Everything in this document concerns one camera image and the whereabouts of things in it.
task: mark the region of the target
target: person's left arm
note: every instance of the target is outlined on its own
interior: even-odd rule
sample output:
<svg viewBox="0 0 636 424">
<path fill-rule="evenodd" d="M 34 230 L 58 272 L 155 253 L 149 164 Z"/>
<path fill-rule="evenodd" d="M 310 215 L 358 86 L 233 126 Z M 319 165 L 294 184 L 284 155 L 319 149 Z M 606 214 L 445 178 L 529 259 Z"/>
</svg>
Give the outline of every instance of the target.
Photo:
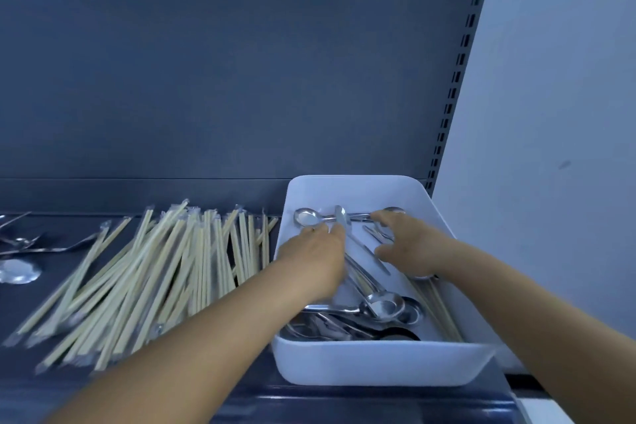
<svg viewBox="0 0 636 424">
<path fill-rule="evenodd" d="M 274 335 L 344 276 L 345 231 L 307 228 L 223 299 L 142 348 L 49 423 L 208 422 Z"/>
</svg>

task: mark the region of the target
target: wall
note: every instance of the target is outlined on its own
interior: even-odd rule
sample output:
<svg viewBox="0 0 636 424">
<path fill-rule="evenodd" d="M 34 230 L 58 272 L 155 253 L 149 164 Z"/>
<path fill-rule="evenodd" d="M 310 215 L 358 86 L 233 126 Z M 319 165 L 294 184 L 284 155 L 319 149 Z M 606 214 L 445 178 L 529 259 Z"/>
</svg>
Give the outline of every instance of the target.
<svg viewBox="0 0 636 424">
<path fill-rule="evenodd" d="M 460 238 L 632 337 L 634 2 L 486 0 L 434 193 Z"/>
</svg>

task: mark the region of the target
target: white container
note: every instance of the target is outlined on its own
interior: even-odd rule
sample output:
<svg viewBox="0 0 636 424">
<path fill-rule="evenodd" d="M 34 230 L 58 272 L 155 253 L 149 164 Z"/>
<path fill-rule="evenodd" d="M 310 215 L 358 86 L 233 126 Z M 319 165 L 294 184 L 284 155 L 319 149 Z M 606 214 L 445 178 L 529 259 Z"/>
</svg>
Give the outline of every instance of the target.
<svg viewBox="0 0 636 424">
<path fill-rule="evenodd" d="M 374 211 L 387 206 L 404 208 L 411 216 L 423 219 L 452 236 L 424 187 L 405 176 L 306 175 L 290 181 L 281 220 L 279 246 L 298 234 L 293 213 L 297 208 L 313 208 L 333 214 L 341 204 L 347 212 Z M 355 235 L 370 249 L 377 245 L 354 224 Z M 369 255 L 347 239 L 347 251 L 390 291 L 412 295 L 404 275 L 387 264 L 391 276 L 381 272 Z M 450 284 L 441 293 L 451 314 L 465 311 L 474 318 L 476 310 Z M 351 304 L 353 292 L 341 287 L 334 301 Z M 420 338 L 439 340 L 432 327 L 415 331 Z M 495 353 L 495 347 L 481 343 L 446 343 L 442 341 L 352 341 L 301 342 L 276 336 L 272 342 L 276 365 L 282 376 L 300 385 L 345 386 L 459 386 L 475 379 Z"/>
</svg>

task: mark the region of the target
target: hand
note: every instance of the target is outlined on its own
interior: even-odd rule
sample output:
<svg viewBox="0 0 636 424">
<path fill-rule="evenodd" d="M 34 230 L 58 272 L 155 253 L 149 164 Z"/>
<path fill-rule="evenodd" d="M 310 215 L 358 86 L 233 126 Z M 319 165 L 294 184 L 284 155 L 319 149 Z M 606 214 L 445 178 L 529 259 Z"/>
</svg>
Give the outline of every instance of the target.
<svg viewBox="0 0 636 424">
<path fill-rule="evenodd" d="M 376 211 L 370 218 L 391 228 L 395 235 L 394 244 L 381 244 L 375 249 L 376 256 L 402 273 L 443 275 L 445 266 L 460 259 L 462 243 L 422 220 L 386 210 Z"/>
<path fill-rule="evenodd" d="M 278 251 L 277 260 L 307 290 L 307 303 L 332 297 L 345 277 L 345 239 L 342 225 L 322 223 L 306 227 Z"/>
</svg>

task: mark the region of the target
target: person's right arm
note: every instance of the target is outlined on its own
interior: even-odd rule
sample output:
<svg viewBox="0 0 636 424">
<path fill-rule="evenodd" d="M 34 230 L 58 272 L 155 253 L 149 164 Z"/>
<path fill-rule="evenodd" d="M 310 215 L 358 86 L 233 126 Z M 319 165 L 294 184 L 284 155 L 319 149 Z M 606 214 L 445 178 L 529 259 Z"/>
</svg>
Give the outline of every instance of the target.
<svg viewBox="0 0 636 424">
<path fill-rule="evenodd" d="M 636 341 L 421 220 L 390 211 L 371 218 L 396 237 L 377 256 L 407 275 L 454 284 L 574 422 L 636 421 Z"/>
</svg>

